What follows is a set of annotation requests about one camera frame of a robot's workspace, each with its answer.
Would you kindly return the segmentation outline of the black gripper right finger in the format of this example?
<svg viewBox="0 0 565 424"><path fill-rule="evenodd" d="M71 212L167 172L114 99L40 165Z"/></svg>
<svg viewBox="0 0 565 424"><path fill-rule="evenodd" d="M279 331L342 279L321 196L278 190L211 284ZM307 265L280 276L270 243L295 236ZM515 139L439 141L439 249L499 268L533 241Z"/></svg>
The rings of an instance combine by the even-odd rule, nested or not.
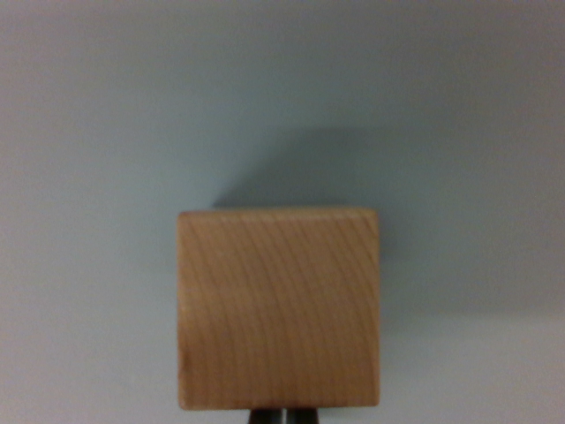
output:
<svg viewBox="0 0 565 424"><path fill-rule="evenodd" d="M319 424L317 408L288 408L286 410L287 424Z"/></svg>

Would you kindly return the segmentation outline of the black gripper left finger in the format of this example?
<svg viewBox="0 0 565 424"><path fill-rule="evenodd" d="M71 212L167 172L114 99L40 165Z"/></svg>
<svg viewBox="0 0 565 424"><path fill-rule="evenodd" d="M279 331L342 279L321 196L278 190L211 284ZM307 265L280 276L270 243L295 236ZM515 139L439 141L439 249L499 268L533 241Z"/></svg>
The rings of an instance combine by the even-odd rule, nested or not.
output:
<svg viewBox="0 0 565 424"><path fill-rule="evenodd" d="M249 413L248 424L283 424L284 409L254 409Z"/></svg>

